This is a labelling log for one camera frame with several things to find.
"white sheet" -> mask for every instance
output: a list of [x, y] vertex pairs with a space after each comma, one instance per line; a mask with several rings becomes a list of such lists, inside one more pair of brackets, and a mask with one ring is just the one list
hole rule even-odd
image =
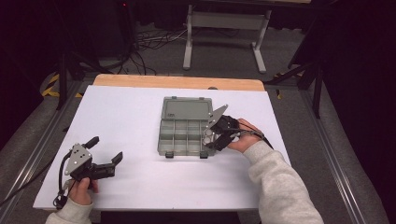
[[93, 162], [109, 163], [120, 151], [116, 176], [99, 180], [98, 210], [242, 210], [258, 207], [258, 188], [248, 178], [248, 160], [228, 148], [214, 157], [166, 159], [157, 151], [163, 97], [211, 98], [213, 108], [260, 128], [290, 163], [265, 91], [210, 91], [90, 86], [51, 165], [34, 208], [53, 209], [63, 156], [94, 136]]

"metal stand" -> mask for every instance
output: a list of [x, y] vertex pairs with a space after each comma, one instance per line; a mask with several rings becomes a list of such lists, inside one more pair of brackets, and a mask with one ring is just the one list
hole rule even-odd
[[39, 3], [42, 11], [47, 17], [50, 28], [55, 33], [55, 39], [57, 40], [56, 44], [59, 47], [60, 97], [56, 109], [60, 110], [67, 100], [67, 71], [74, 80], [82, 80], [85, 76], [80, 63], [85, 63], [93, 70], [100, 73], [112, 74], [112, 72], [100, 66], [98, 61], [90, 61], [77, 53], [73, 39], [71, 39], [71, 35], [64, 22], [64, 18], [54, 1], [39, 1]]
[[314, 110], [315, 116], [317, 119], [320, 119], [319, 115], [319, 102], [320, 102], [320, 94], [321, 94], [321, 85], [323, 80], [323, 74], [319, 66], [319, 62], [314, 63], [307, 63], [301, 66], [298, 66], [289, 72], [283, 74], [280, 77], [275, 77], [270, 81], [264, 81], [265, 85], [276, 85], [281, 81], [284, 81], [290, 77], [294, 77], [297, 74], [303, 72], [303, 76], [297, 83], [297, 87], [299, 90], [308, 90], [309, 86], [312, 84], [314, 79], [315, 82], [315, 89], [314, 89], [314, 99], [312, 102], [312, 109]]
[[256, 59], [257, 66], [260, 73], [265, 73], [265, 65], [262, 59], [260, 48], [262, 46], [262, 39], [270, 20], [271, 10], [267, 10], [265, 15], [239, 15], [227, 13], [211, 13], [211, 12], [193, 12], [192, 5], [189, 5], [189, 12], [187, 16], [187, 42], [186, 51], [184, 53], [183, 69], [189, 70], [191, 68], [192, 55], [192, 27], [211, 27], [211, 28], [229, 28], [229, 29], [244, 29], [244, 30], [258, 30], [259, 37], [256, 42], [251, 44], [253, 53]]

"gray carpet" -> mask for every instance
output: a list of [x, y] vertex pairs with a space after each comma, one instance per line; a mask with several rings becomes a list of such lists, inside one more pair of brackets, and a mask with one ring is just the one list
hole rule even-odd
[[[141, 27], [139, 30], [145, 29], [149, 30], [152, 27]], [[250, 31], [240, 31], [237, 36], [232, 38], [214, 31], [203, 30], [199, 32], [193, 38], [191, 70], [189, 71], [182, 70], [185, 49], [185, 41], [183, 40], [176, 40], [161, 49], [147, 49], [142, 51], [141, 55], [146, 66], [154, 68], [161, 75], [268, 80], [278, 72], [287, 71], [287, 64], [304, 36], [299, 31], [277, 31], [273, 29], [267, 31], [262, 45], [262, 56], [267, 67], [266, 75], [258, 73], [249, 46], [255, 37], [256, 33]], [[138, 73], [131, 61], [123, 67], [128, 74]], [[87, 77], [85, 79], [81, 86], [81, 92], [85, 90], [88, 84], [92, 83], [94, 75], [90, 74], [91, 78]], [[305, 182], [310, 197], [325, 223], [352, 223], [329, 165], [324, 158], [318, 134], [314, 129], [311, 118], [308, 116], [307, 108], [303, 104], [300, 93], [297, 90], [281, 90], [282, 99], [278, 100], [273, 88], [268, 87], [267, 90], [270, 93], [291, 164]], [[73, 99], [37, 170], [43, 167], [56, 153], [65, 136], [63, 129], [70, 125], [79, 102], [80, 98]], [[44, 102], [23, 123], [0, 152], [0, 198], [4, 198], [11, 188], [19, 170], [48, 125], [56, 104], [57, 98], [45, 97]], [[370, 180], [361, 169], [332, 107], [330, 97], [325, 90], [320, 105], [320, 115], [337, 158], [356, 192], [356, 199], [366, 222], [388, 223], [380, 199], [376, 195]], [[7, 223], [44, 223], [49, 212], [32, 208], [41, 185], [39, 180], [24, 191]], [[259, 222], [257, 211], [240, 212], [239, 216], [244, 224]], [[92, 221], [100, 221], [98, 212], [92, 212]]]

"sleeve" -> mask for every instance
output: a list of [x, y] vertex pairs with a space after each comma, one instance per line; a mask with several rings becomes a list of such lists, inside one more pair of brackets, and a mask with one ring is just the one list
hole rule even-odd
[[46, 224], [91, 224], [89, 215], [92, 208], [93, 203], [80, 205], [69, 198], [62, 210], [49, 215]]
[[251, 164], [250, 179], [261, 186], [259, 213], [263, 224], [323, 223], [303, 180], [279, 151], [260, 141], [244, 155]]

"gray plastic box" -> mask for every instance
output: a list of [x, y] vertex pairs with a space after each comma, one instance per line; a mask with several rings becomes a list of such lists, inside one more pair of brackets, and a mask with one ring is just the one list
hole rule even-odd
[[213, 111], [209, 98], [165, 97], [161, 116], [158, 152], [166, 158], [199, 156], [206, 159], [216, 153], [202, 144], [202, 134]]

